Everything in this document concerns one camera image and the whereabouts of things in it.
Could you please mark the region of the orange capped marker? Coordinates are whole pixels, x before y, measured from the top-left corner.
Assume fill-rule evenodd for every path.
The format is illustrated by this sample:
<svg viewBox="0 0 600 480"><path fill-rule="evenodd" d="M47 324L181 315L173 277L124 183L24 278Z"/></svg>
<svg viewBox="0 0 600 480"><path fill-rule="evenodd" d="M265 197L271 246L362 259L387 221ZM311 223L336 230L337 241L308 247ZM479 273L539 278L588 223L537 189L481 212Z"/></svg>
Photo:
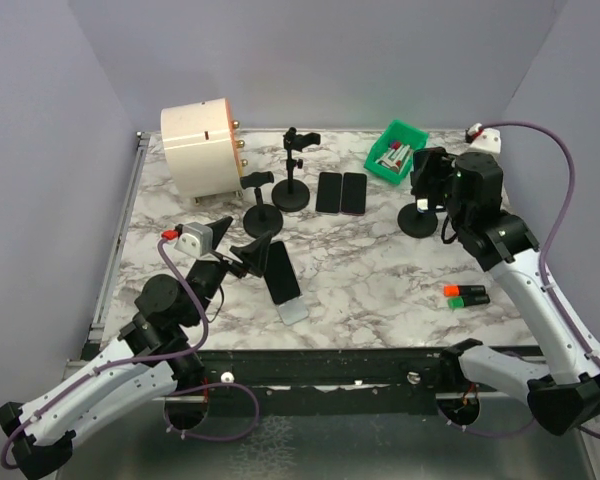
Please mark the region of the orange capped marker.
<svg viewBox="0 0 600 480"><path fill-rule="evenodd" d="M443 288L445 297L459 296L481 296L486 294L486 287L483 285L446 285Z"/></svg>

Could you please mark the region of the green capped marker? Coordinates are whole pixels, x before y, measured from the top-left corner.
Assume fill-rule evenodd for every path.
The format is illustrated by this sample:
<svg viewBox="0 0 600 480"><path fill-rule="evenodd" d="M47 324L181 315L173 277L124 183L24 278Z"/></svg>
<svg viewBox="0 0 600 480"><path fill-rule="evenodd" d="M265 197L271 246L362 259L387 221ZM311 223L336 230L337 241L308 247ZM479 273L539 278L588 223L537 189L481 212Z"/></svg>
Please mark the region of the green capped marker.
<svg viewBox="0 0 600 480"><path fill-rule="evenodd" d="M468 307L480 306L489 304L491 301L488 295L462 295L456 297L449 297L447 299L447 305L450 309L464 309Z"/></svg>

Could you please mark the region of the black phone stand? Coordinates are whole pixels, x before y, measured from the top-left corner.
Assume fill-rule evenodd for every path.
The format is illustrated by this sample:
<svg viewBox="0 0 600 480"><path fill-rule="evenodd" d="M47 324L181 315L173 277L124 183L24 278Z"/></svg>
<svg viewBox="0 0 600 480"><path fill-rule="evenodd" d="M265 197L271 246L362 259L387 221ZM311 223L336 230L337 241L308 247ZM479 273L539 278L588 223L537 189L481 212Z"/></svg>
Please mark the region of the black phone stand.
<svg viewBox="0 0 600 480"><path fill-rule="evenodd" d="M303 168L304 160L295 158L293 153L302 153L305 148L320 144L321 135L317 132L301 134L295 127L290 127L283 135L287 177L278 182L271 192L273 204L279 210L289 213L299 212L309 204L309 188L304 182L294 178L294 171Z"/></svg>
<svg viewBox="0 0 600 480"><path fill-rule="evenodd" d="M275 236L282 230L281 211L275 205L265 203L262 195L262 187L273 182L274 175L271 171L254 172L240 178L241 188L252 189L256 201L243 216L244 230L253 238L267 232Z"/></svg>

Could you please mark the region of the purple edged black phone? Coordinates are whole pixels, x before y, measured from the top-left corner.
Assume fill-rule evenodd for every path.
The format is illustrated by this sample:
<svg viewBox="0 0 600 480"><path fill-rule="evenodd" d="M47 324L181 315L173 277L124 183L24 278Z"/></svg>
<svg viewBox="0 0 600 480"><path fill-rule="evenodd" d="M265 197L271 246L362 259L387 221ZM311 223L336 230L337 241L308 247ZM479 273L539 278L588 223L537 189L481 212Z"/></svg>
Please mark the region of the purple edged black phone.
<svg viewBox="0 0 600 480"><path fill-rule="evenodd" d="M348 215L364 215L366 212L367 176L346 172L342 181L340 212Z"/></svg>

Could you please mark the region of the green plastic bin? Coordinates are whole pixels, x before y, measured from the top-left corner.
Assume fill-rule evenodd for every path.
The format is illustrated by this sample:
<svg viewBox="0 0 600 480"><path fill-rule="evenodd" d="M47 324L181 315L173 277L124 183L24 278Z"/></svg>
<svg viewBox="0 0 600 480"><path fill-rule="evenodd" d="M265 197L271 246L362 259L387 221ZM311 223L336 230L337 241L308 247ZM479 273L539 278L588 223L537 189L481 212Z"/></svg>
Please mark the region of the green plastic bin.
<svg viewBox="0 0 600 480"><path fill-rule="evenodd" d="M399 185L410 172L413 154L424 148L429 134L394 120L371 147L364 168L390 184Z"/></svg>

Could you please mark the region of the black phone on silver stand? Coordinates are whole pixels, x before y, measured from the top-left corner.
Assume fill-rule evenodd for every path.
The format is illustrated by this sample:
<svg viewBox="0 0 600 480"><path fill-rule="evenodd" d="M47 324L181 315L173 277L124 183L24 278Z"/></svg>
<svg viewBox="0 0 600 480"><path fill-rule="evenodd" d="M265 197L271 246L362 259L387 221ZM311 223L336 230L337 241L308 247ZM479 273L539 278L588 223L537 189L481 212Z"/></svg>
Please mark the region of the black phone on silver stand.
<svg viewBox="0 0 600 480"><path fill-rule="evenodd" d="M270 245L264 279L276 306L301 295L293 265L282 241L276 241Z"/></svg>

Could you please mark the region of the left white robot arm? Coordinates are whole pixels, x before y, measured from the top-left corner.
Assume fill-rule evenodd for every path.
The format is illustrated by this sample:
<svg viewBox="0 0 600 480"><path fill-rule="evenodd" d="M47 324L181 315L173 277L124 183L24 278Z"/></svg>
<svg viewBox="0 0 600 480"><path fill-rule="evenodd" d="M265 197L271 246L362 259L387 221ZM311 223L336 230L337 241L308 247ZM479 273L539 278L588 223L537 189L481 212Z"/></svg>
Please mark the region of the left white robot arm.
<svg viewBox="0 0 600 480"><path fill-rule="evenodd" d="M150 400L236 387L235 381L210 381L199 357L210 333L207 308L227 275L264 275L273 235L266 232L225 256L217 247L232 222L224 217L163 232L157 251L169 271L145 283L132 320L52 390L0 407L3 469L42 479L91 434Z"/></svg>

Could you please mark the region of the silver flat phone stand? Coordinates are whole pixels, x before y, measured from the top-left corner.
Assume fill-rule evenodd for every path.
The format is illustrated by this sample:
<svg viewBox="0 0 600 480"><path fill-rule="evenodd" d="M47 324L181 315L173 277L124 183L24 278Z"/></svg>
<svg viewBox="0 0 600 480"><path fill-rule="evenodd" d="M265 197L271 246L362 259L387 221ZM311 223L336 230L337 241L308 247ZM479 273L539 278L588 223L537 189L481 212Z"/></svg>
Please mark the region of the silver flat phone stand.
<svg viewBox="0 0 600 480"><path fill-rule="evenodd" d="M309 317L309 310L302 296L278 305L276 310L283 324L286 326L294 325Z"/></svg>

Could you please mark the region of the silver edged black phone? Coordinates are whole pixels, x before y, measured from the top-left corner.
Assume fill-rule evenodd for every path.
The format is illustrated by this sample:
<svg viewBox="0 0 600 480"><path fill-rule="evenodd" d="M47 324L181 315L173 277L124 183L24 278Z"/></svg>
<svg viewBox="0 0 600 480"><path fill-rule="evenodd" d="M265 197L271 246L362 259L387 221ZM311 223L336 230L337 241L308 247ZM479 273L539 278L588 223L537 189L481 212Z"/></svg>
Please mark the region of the silver edged black phone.
<svg viewBox="0 0 600 480"><path fill-rule="evenodd" d="M315 210L318 213L338 214L342 193L343 175L335 172L321 172L318 177Z"/></svg>

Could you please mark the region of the black mounting rail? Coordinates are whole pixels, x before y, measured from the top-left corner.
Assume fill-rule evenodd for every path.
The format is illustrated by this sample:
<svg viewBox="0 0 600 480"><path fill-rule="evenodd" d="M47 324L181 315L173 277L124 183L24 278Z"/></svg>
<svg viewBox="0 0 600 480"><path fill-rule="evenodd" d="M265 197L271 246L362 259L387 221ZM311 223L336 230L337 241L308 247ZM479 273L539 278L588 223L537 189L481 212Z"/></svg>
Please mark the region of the black mounting rail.
<svg viewBox="0 0 600 480"><path fill-rule="evenodd" d="M434 415L470 386L436 347L204 350L208 394L165 399L174 417Z"/></svg>

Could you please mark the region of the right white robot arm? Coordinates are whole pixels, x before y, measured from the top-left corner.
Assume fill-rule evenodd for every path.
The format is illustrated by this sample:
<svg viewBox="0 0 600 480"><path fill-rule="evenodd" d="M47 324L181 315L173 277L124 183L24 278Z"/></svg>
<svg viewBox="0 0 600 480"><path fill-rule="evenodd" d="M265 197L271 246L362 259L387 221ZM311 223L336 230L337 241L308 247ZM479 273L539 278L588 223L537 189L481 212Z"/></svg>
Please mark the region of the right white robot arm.
<svg viewBox="0 0 600 480"><path fill-rule="evenodd" d="M600 343L551 281L529 227L503 209L503 171L494 157L421 149L411 184L416 199L443 208L456 239L514 303L545 358L528 363L469 339L444 351L441 383L452 391L492 387L525 403L556 436L600 415Z"/></svg>

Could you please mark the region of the cream cylindrical box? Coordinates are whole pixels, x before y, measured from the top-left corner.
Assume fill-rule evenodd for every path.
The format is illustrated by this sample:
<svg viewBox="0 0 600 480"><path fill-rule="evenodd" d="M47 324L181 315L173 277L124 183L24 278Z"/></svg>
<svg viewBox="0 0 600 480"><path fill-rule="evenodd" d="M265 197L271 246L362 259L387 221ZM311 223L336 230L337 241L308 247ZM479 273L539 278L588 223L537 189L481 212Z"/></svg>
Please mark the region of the cream cylindrical box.
<svg viewBox="0 0 600 480"><path fill-rule="evenodd" d="M226 98L161 111L165 160L181 197L198 201L242 192L244 165L239 149L243 142L236 137L239 127Z"/></svg>

